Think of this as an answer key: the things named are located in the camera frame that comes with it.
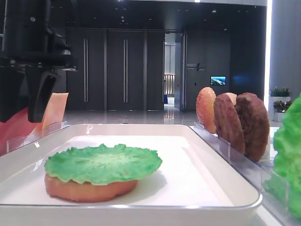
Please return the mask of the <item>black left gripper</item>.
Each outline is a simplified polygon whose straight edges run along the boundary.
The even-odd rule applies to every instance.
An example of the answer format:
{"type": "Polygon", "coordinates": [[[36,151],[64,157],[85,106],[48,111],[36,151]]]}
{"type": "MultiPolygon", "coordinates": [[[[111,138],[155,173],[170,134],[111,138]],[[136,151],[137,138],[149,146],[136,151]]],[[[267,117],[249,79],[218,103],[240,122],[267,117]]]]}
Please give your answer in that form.
{"type": "Polygon", "coordinates": [[[7,0],[0,53],[0,121],[6,122],[26,107],[20,95],[25,68],[28,120],[42,122],[59,76],[53,69],[75,71],[77,61],[64,37],[50,24],[49,0],[7,0]]]}

